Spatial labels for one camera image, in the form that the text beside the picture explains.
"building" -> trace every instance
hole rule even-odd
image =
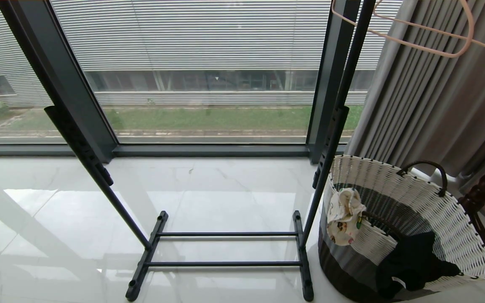
[[[381,13],[401,4],[386,0]],[[52,0],[102,105],[311,105],[330,0]],[[387,32],[391,23],[372,20]],[[384,40],[368,34],[348,96],[364,102]],[[50,104],[0,13],[0,102]]]

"white marble floor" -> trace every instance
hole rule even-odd
[[[307,159],[115,159],[112,186],[146,234],[290,231],[308,211]],[[317,230],[307,245],[315,302],[349,302],[322,274]],[[0,303],[123,303],[143,253],[77,159],[0,158]],[[162,240],[154,260],[295,260],[293,241]],[[302,303],[298,269],[150,272],[136,302]],[[485,303],[485,283],[415,302]]]

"clothes hanger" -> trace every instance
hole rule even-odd
[[[485,43],[482,43],[482,42],[480,42],[478,40],[474,40],[473,39],[474,31],[475,31],[475,22],[474,22],[473,12],[471,11],[471,8],[469,7],[469,5],[468,5],[468,3],[467,3],[466,0],[459,0],[459,1],[461,3],[461,6],[463,7],[464,12],[465,12],[466,17],[467,17],[467,25],[468,25],[469,31],[468,31],[466,37],[460,36],[460,35],[455,35],[453,33],[445,32],[445,31],[441,31],[439,29],[434,29],[432,27],[425,27],[424,25],[419,25],[419,24],[412,23],[412,22],[409,22],[409,21],[404,21],[404,20],[400,20],[400,19],[396,19],[396,18],[391,18],[391,17],[379,15],[376,12],[376,8],[377,8],[377,6],[379,6],[379,4],[381,4],[381,2],[383,2],[383,0],[378,0],[376,2],[376,5],[373,8],[373,14],[376,17],[379,17],[379,18],[382,18],[382,19],[391,20],[391,21],[397,21],[397,22],[400,22],[400,23],[403,23],[403,24],[411,25],[413,27],[419,27],[420,29],[427,29],[429,31],[437,32],[437,33],[440,33],[440,34],[445,35],[445,36],[449,36],[449,37],[454,37],[454,38],[458,38],[458,39],[461,39],[461,40],[465,40],[465,44],[464,44],[463,48],[461,48],[456,53],[448,53],[448,52],[442,52],[440,50],[435,50],[433,48],[426,48],[425,46],[421,46],[421,45],[418,45],[418,44],[414,44],[414,43],[410,43],[410,42],[407,42],[407,41],[403,41],[401,39],[398,39],[398,38],[395,38],[395,37],[391,37],[389,35],[383,34],[381,32],[375,31],[375,30],[370,29],[370,28],[368,29],[368,31],[371,32],[371,33],[373,33],[373,34],[375,34],[375,35],[377,35],[377,36],[383,37],[383,38],[388,39],[388,40],[392,40],[392,41],[397,42],[399,44],[403,44],[405,46],[410,46],[410,47],[416,48],[418,50],[422,50],[422,51],[426,51],[426,52],[429,52],[429,53],[437,54],[439,56],[443,56],[443,57],[447,57],[447,58],[457,58],[457,57],[461,56],[462,54],[464,54],[469,49],[469,47],[471,46],[471,43],[478,44],[478,45],[480,45],[480,46],[482,46],[482,47],[485,48]],[[346,21],[346,22],[348,22],[348,23],[350,23],[350,24],[352,24],[352,25],[354,25],[356,27],[356,25],[357,25],[356,22],[351,21],[350,19],[345,18],[343,15],[341,15],[340,13],[338,13],[338,12],[336,12],[334,10],[335,3],[336,3],[336,0],[333,0],[332,1],[332,4],[330,6],[331,12],[334,15],[339,16],[344,21]]]

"sheer curtain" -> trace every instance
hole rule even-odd
[[[485,43],[485,0],[470,0],[475,39]],[[460,4],[406,1],[399,18],[466,35]],[[391,35],[447,52],[464,42],[395,24]],[[393,165],[418,159],[440,163],[466,180],[485,168],[485,48],[472,45],[448,59],[387,42],[347,154]],[[424,171],[433,172],[433,168]]]

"white patterned cloth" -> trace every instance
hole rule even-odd
[[[355,240],[362,211],[366,207],[360,202],[360,194],[354,188],[335,191],[329,201],[327,212],[327,233],[329,238],[340,246],[350,245]]]

